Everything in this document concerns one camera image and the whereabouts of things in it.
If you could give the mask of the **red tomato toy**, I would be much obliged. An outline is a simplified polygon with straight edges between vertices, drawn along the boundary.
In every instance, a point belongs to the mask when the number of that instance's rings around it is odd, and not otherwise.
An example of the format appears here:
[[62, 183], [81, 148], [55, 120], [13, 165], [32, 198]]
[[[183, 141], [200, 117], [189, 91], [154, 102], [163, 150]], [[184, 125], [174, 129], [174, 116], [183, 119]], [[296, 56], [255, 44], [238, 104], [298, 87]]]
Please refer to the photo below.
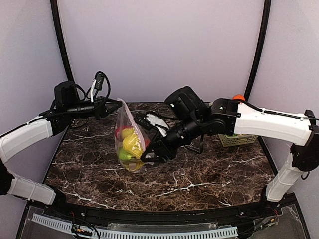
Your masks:
[[128, 128], [127, 126], [121, 126], [121, 127], [117, 127], [115, 130], [115, 138], [119, 138], [121, 136], [121, 132]]

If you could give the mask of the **yellow lemon toy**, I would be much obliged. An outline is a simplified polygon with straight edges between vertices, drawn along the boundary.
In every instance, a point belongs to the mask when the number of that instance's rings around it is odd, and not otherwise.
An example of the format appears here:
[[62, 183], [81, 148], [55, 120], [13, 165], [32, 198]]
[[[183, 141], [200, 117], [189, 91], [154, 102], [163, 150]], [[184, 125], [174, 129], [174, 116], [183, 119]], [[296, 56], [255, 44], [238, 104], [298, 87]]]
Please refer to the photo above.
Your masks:
[[139, 137], [135, 134], [131, 134], [123, 139], [123, 149], [133, 155], [135, 158], [140, 159], [143, 154], [143, 147]]

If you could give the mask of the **clear dotted zip top bag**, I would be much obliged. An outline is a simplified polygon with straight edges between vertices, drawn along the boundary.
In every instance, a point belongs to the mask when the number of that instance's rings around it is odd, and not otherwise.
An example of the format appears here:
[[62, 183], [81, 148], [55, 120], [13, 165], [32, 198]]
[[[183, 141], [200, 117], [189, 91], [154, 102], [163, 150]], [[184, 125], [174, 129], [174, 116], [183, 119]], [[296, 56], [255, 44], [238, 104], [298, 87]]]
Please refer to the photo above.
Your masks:
[[115, 150], [119, 163], [129, 172], [136, 173], [144, 166], [141, 156], [148, 146], [150, 140], [134, 121], [134, 117], [127, 105], [122, 103], [118, 110], [118, 118], [115, 127]]

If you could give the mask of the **yellow round fruit toy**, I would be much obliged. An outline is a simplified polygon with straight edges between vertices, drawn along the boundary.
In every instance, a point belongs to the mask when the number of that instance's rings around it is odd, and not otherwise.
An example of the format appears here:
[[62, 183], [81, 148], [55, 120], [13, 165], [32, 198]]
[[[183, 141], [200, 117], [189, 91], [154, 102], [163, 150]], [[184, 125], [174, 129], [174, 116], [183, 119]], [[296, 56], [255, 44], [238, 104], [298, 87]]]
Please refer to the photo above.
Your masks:
[[122, 137], [122, 139], [125, 139], [127, 136], [133, 134], [134, 132], [135, 132], [135, 129], [133, 127], [124, 128], [121, 131], [121, 137]]

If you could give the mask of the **green wrinkled fruit toy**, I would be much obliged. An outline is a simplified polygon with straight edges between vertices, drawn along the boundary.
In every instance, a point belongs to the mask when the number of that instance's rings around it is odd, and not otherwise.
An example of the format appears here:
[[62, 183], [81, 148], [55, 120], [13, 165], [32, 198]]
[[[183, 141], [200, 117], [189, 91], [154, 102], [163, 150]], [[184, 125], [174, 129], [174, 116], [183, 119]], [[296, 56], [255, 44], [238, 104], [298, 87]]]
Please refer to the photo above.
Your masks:
[[131, 155], [129, 152], [125, 151], [122, 147], [119, 148], [118, 158], [120, 161], [132, 160], [135, 157]]

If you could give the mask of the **napa cabbage toy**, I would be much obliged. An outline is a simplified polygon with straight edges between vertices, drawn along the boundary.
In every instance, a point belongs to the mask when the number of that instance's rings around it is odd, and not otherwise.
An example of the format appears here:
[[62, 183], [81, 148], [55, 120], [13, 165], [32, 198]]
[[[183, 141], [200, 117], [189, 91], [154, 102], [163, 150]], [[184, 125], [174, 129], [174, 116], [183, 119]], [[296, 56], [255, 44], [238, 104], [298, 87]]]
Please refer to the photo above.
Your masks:
[[140, 159], [132, 159], [125, 161], [123, 166], [129, 172], [137, 172], [144, 166], [144, 163]]

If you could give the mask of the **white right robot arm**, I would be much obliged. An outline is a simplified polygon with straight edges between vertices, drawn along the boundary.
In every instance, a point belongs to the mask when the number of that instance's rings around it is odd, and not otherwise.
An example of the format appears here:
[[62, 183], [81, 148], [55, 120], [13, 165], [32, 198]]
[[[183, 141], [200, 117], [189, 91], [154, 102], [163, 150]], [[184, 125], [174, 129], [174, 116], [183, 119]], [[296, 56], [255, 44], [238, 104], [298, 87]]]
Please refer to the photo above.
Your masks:
[[205, 135], [256, 135], [290, 142], [291, 148], [284, 166], [267, 185], [265, 199], [280, 201], [305, 172], [319, 165], [319, 127], [313, 112], [290, 114], [256, 107], [242, 99], [216, 99], [207, 105], [189, 87], [183, 87], [165, 100], [176, 116], [173, 127], [156, 113], [139, 114], [135, 123], [146, 130], [156, 128], [157, 134], [141, 156], [148, 162], [167, 162], [176, 158], [177, 150]]

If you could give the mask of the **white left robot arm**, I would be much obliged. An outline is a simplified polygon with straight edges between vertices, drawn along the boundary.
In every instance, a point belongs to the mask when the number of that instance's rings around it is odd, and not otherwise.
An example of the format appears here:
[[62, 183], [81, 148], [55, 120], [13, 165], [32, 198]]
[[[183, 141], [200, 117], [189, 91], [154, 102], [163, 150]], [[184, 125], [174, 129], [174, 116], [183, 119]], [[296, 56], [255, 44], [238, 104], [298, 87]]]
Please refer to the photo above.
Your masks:
[[80, 86], [65, 81], [54, 88], [55, 99], [49, 110], [34, 119], [12, 129], [0, 137], [0, 194], [13, 195], [29, 201], [52, 205], [56, 191], [45, 184], [22, 177], [7, 168], [7, 163], [17, 154], [33, 145], [57, 136], [68, 128], [75, 119], [96, 120], [105, 118], [122, 106], [122, 102], [110, 99], [108, 95], [98, 97], [98, 80], [93, 81], [90, 96], [80, 99]]

